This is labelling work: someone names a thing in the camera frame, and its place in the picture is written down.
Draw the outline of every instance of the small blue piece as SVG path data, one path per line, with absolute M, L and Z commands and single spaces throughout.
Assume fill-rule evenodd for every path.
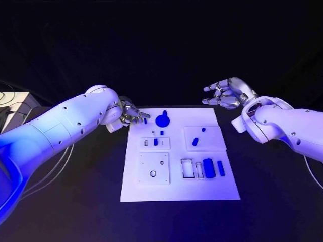
M 192 145 L 196 146 L 199 138 L 193 138 Z
M 170 118 L 167 117 L 167 112 L 163 111 L 163 114 L 156 117 L 156 125 L 164 128 L 170 124 Z
M 216 176 L 216 173 L 214 172 L 212 159 L 205 159 L 202 163 L 203 163 L 203 171 L 205 171 L 206 178 L 214 178 Z
M 225 169 L 224 169 L 224 164 L 221 161 L 218 161 L 218 169 L 219 169 L 219 175 L 225 176 Z

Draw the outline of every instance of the robotic arm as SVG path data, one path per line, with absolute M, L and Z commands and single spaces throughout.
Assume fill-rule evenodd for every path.
M 232 120 L 240 133 L 248 131 L 260 143 L 281 140 L 299 154 L 323 162 L 323 112 L 293 109 L 287 102 L 273 97 L 258 97 L 247 83 L 237 77 L 222 80 L 203 91 L 216 90 L 212 99 L 202 103 L 227 109 L 244 106 L 241 116 Z
M 69 145 L 97 128 L 107 125 L 110 132 L 130 123 L 150 118 L 126 97 L 105 85 L 53 107 L 42 116 L 0 135 L 0 168 L 12 183 L 12 194 L 0 195 L 0 224 L 10 215 L 29 181 L 43 164 Z

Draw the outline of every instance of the white board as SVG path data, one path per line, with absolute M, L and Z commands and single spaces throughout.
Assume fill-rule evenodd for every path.
M 160 128 L 156 125 L 156 117 L 167 111 L 170 124 L 167 127 Z M 240 199 L 238 188 L 235 184 L 231 164 L 225 151 L 225 144 L 221 137 L 211 136 L 208 140 L 222 140 L 218 144 L 218 150 L 211 151 L 188 151 L 185 127 L 206 127 L 208 131 L 212 126 L 218 127 L 216 116 L 212 108 L 152 108 L 141 109 L 141 112 L 150 114 L 152 118 L 147 124 L 139 123 L 130 126 L 128 143 L 127 143 L 127 156 L 124 179 L 121 189 L 121 202 L 137 201 L 185 201 L 185 200 L 237 200 Z M 192 135 L 201 135 L 205 139 L 205 133 L 192 131 Z M 149 142 L 156 138 L 169 138 L 169 146 L 163 149 L 146 149 L 143 146 L 144 139 L 150 138 Z M 140 183 L 140 155 L 141 153 L 167 153 L 169 155 L 169 180 L 163 184 Z M 203 178 L 196 176 L 196 163 L 202 164 L 205 159 L 212 159 L 215 168 L 215 178 Z M 195 178 L 183 178 L 182 159 L 192 159 Z M 225 176 L 219 176 L 218 161 L 222 161 Z

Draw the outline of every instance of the white table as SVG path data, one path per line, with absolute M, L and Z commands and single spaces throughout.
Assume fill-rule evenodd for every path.
M 35 97 L 29 92 L 16 92 L 16 94 L 13 92 L 4 92 L 4 94 L 6 96 L 0 100 L 0 104 L 9 102 L 14 95 L 14 99 L 12 100 L 12 102 L 9 102 L 4 105 L 0 105 L 0 107 L 10 107 L 10 111 L 16 111 L 27 114 L 30 111 L 30 108 L 40 106 L 39 102 L 36 101 Z M 25 116 L 20 113 L 9 114 L 1 133 L 4 133 L 6 131 L 14 129 L 17 126 L 22 125 Z

